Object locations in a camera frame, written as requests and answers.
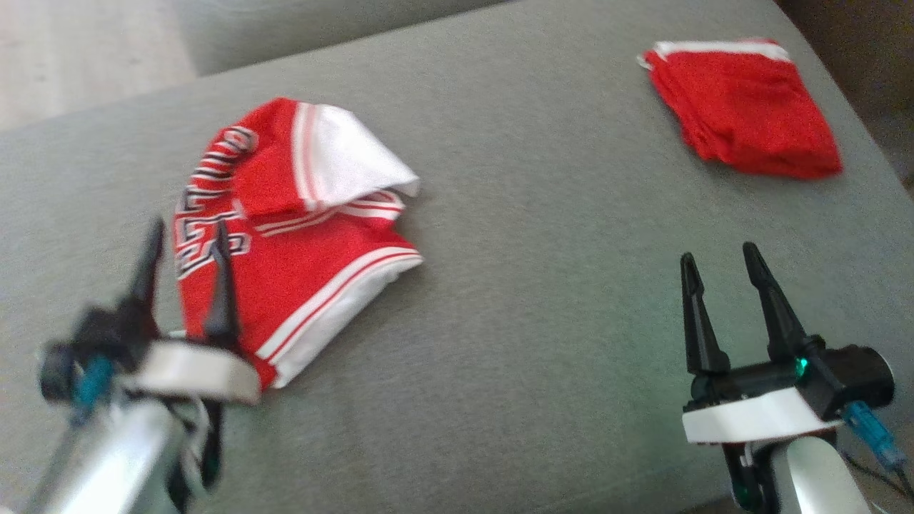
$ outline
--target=blue cable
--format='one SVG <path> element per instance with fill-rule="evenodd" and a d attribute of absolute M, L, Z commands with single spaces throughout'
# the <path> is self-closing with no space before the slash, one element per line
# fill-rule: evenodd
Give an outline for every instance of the blue cable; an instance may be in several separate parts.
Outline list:
<path fill-rule="evenodd" d="M 854 434 L 869 446 L 882 467 L 889 471 L 896 471 L 902 469 L 908 462 L 908 457 L 895 445 L 895 437 L 865 402 L 848 403 L 842 412 L 842 417 Z"/>
<path fill-rule="evenodd" d="M 73 392 L 73 415 L 70 423 L 82 426 L 92 416 L 95 404 L 108 391 L 114 377 L 114 364 L 106 357 L 96 356 L 89 361 L 82 380 Z"/>

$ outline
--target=couch cushion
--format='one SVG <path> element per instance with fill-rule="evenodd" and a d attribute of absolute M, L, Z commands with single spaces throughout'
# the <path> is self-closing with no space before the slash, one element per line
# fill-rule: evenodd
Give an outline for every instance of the couch cushion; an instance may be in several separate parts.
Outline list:
<path fill-rule="evenodd" d="M 635 61 L 658 39 L 758 34 L 791 52 L 841 176 L 702 162 Z M 357 113 L 421 176 L 398 226 L 426 263 L 286 389 L 229 409 L 225 475 L 196 512 L 651 514 L 723 496 L 720 450 L 680 420 L 678 259 L 695 253 L 720 344 L 750 364 L 767 334 L 746 239 L 808 330 L 886 356 L 883 419 L 909 419 L 914 204 L 780 9 L 524 0 L 0 136 L 0 503 L 34 486 L 64 419 L 40 400 L 37 345 L 122 290 L 208 139 L 275 96 Z"/>
<path fill-rule="evenodd" d="M 174 0 L 202 75 L 495 4 L 501 0 Z"/>

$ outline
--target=black wire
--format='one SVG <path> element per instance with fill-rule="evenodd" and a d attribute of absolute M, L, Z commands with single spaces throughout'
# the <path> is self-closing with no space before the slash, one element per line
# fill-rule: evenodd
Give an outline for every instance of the black wire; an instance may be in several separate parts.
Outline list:
<path fill-rule="evenodd" d="M 895 482 L 892 482 L 888 477 L 879 473 L 878 471 L 874 471 L 874 470 L 858 463 L 856 460 L 851 458 L 851 456 L 848 455 L 847 452 L 841 452 L 841 455 L 844 456 L 845 460 L 847 461 L 847 464 L 853 466 L 860 473 L 863 473 L 864 475 L 869 475 L 870 477 L 873 477 L 876 480 L 882 482 L 883 484 L 895 489 L 895 492 L 899 493 L 903 497 L 906 497 L 908 495 L 908 493 L 905 491 L 905 489 L 903 489 L 902 487 L 899 487 Z"/>
<path fill-rule="evenodd" d="M 908 499 L 914 504 L 914 487 L 911 487 L 910 480 L 908 480 L 908 474 L 905 473 L 905 470 L 902 467 L 896 469 L 895 474 L 898 475 L 898 480 L 901 481 L 901 486 L 905 489 Z"/>

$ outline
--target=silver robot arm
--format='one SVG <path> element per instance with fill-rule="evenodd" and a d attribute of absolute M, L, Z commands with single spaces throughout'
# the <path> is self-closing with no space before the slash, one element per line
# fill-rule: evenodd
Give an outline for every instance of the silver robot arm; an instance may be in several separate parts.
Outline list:
<path fill-rule="evenodd" d="M 223 405 L 260 399 L 239 353 L 224 223 L 203 341 L 162 338 L 153 319 L 164 230 L 159 220 L 118 307 L 92 308 L 70 341 L 48 347 L 41 391 L 71 416 L 25 514 L 181 514 L 218 478 Z"/>
<path fill-rule="evenodd" d="M 734 501 L 748 512 L 868 513 L 835 449 L 835 427 L 892 401 L 891 370 L 872 348 L 826 348 L 820 336 L 807 335 L 756 245 L 746 242 L 743 254 L 770 360 L 737 369 L 717 345 L 692 254 L 680 262 L 686 367 L 695 375 L 683 408 L 686 438 L 723 449 Z M 900 452 L 893 458 L 904 461 Z"/>

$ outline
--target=red basketball jersey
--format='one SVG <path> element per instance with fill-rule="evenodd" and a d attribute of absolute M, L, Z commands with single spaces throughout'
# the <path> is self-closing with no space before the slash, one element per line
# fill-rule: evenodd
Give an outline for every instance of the red basketball jersey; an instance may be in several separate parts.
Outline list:
<path fill-rule="evenodd" d="M 175 211 L 189 337 L 202 337 L 219 221 L 228 227 L 240 343 L 261 385 L 282 387 L 419 252 L 394 230 L 395 187 L 418 179 L 350 112 L 276 99 L 223 129 Z"/>

